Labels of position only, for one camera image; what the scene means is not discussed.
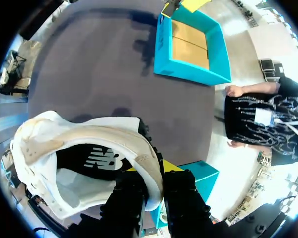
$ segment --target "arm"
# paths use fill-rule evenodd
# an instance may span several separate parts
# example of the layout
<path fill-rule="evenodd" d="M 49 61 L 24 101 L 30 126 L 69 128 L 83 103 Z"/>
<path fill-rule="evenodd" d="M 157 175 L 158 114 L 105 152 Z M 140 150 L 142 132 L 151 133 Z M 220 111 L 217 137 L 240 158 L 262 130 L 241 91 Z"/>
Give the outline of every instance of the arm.
<path fill-rule="evenodd" d="M 279 83 L 258 83 L 254 85 L 239 87 L 231 85 L 226 87 L 226 93 L 230 97 L 240 97 L 245 93 L 266 93 L 266 94 L 277 94 L 280 88 Z"/>
<path fill-rule="evenodd" d="M 272 149 L 270 147 L 267 147 L 267 146 L 263 146 L 263 145 L 248 145 L 248 144 L 245 144 L 245 143 L 242 143 L 242 142 L 238 142 L 238 141 L 235 141 L 235 140 L 232 140 L 231 143 L 227 143 L 229 145 L 229 147 L 232 147 L 232 148 L 237 148 L 237 147 L 249 147 L 249 148 L 252 148 L 252 149 L 255 149 L 255 150 L 258 150 L 258 151 L 263 151 L 264 154 L 266 155 L 269 155 L 272 153 Z"/>
<path fill-rule="evenodd" d="M 250 86 L 242 87 L 244 93 L 266 93 L 266 94 L 277 94 L 279 90 L 279 83 L 258 83 Z"/>

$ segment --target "cable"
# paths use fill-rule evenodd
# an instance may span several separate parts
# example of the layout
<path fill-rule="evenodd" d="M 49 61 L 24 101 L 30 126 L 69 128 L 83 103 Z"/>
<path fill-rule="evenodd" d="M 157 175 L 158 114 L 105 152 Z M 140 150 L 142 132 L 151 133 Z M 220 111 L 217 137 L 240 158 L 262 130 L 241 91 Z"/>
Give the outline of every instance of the cable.
<path fill-rule="evenodd" d="M 282 200 L 279 201 L 279 204 L 281 204 L 283 201 L 287 200 L 287 199 L 291 199 L 291 198 L 295 198 L 296 196 L 289 196 L 289 197 L 285 197 Z"/>

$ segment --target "shoe insole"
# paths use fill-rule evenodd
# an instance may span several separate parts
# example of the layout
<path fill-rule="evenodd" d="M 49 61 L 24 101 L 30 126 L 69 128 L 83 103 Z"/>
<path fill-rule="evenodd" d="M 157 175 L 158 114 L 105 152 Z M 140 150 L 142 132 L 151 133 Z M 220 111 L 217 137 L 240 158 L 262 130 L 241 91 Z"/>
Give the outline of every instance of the shoe insole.
<path fill-rule="evenodd" d="M 57 169 L 68 169 L 94 179 L 115 180 L 119 171 L 132 166 L 112 149 L 93 144 L 75 145 L 56 152 Z"/>

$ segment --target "hand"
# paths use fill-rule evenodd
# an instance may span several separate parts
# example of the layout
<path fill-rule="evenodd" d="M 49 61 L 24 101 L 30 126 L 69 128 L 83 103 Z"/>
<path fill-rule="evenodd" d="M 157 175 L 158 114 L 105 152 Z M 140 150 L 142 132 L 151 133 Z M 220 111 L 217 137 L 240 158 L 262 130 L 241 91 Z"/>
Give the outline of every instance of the hand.
<path fill-rule="evenodd" d="M 230 97 L 240 97 L 244 94 L 243 87 L 231 85 L 225 88 L 226 94 Z"/>
<path fill-rule="evenodd" d="M 238 142 L 235 140 L 232 140 L 231 143 L 227 142 L 227 144 L 229 147 L 232 147 L 232 148 L 245 147 L 245 145 L 246 145 L 245 143 Z"/>

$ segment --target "new balance logo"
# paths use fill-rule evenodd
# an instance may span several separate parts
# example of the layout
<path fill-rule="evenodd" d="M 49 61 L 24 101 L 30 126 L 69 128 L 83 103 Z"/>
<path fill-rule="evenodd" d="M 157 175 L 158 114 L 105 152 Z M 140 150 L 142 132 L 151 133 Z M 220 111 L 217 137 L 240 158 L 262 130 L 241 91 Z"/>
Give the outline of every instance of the new balance logo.
<path fill-rule="evenodd" d="M 86 160 L 84 166 L 93 168 L 95 165 L 101 170 L 118 170 L 123 166 L 124 156 L 116 154 L 112 149 L 109 149 L 104 154 L 102 148 L 93 148 L 93 151 L 88 157 L 90 160 Z"/>

